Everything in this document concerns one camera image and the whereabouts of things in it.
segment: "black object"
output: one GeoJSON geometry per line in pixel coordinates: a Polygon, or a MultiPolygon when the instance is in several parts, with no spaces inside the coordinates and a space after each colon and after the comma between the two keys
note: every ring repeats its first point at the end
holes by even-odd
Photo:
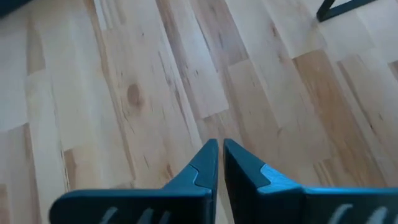
{"type": "Polygon", "coordinates": [[[0,18],[30,1],[31,0],[0,0],[0,18]]]}
{"type": "MultiPolygon", "coordinates": [[[[398,222],[398,189],[303,187],[231,139],[223,162],[235,224],[398,222]]],[[[217,170],[211,139],[164,188],[70,192],[53,204],[50,222],[214,223],[217,170]]]]}
{"type": "Polygon", "coordinates": [[[230,139],[224,171],[235,224],[398,222],[397,188],[303,187],[230,139]]]}
{"type": "Polygon", "coordinates": [[[331,5],[335,2],[335,0],[325,0],[317,12],[317,18],[319,22],[323,22],[325,20],[356,9],[357,7],[363,6],[373,1],[375,0],[351,0],[349,2],[331,8],[331,5]]]}
{"type": "Polygon", "coordinates": [[[77,190],[50,209],[50,222],[214,223],[218,144],[209,140],[173,180],[159,190],[77,190]]]}

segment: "wooden floor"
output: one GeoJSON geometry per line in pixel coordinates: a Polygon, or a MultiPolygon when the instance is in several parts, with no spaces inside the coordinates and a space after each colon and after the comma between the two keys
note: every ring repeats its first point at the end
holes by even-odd
{"type": "Polygon", "coordinates": [[[398,2],[320,24],[321,2],[34,0],[1,19],[0,223],[48,223],[69,190],[159,188],[209,138],[302,184],[398,186],[398,2]]]}

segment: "floor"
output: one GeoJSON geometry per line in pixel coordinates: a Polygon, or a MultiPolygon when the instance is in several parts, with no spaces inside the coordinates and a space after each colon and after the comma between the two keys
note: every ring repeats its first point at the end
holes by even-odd
{"type": "MultiPolygon", "coordinates": [[[[398,186],[398,1],[321,24],[320,4],[34,0],[3,18],[0,223],[48,223],[69,190],[159,188],[209,138],[302,184],[398,186]]],[[[222,181],[217,211],[233,222],[222,181]]]]}

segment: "wood knot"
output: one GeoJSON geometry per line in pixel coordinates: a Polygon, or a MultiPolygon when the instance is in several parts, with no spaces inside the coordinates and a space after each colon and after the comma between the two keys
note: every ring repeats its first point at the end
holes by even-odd
{"type": "Polygon", "coordinates": [[[141,94],[137,84],[131,84],[127,89],[127,100],[132,106],[142,105],[141,94]]]}

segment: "black metal leg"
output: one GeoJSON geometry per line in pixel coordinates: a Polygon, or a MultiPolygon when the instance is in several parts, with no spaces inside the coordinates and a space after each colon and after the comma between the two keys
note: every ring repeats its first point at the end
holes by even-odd
{"type": "Polygon", "coordinates": [[[335,0],[325,0],[317,12],[317,18],[320,22],[338,16],[342,13],[361,7],[375,0],[351,0],[339,6],[331,8],[335,0]]]}

